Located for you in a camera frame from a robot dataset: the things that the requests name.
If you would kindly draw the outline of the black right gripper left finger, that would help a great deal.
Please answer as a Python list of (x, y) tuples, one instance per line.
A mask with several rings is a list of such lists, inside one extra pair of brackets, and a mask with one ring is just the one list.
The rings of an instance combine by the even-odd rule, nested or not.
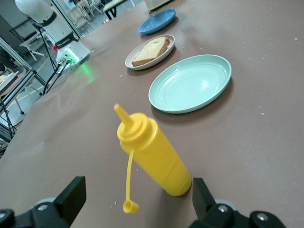
[(86, 179), (75, 177), (52, 201), (43, 201), (14, 219), (15, 228), (69, 228), (86, 202)]

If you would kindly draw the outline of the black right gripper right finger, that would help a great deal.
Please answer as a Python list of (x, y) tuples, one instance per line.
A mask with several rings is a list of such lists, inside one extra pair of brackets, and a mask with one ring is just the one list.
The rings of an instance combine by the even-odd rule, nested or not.
[(192, 181), (192, 204), (197, 220), (191, 228), (249, 228), (249, 218), (238, 212), (235, 205), (223, 199), (214, 199), (202, 178)]

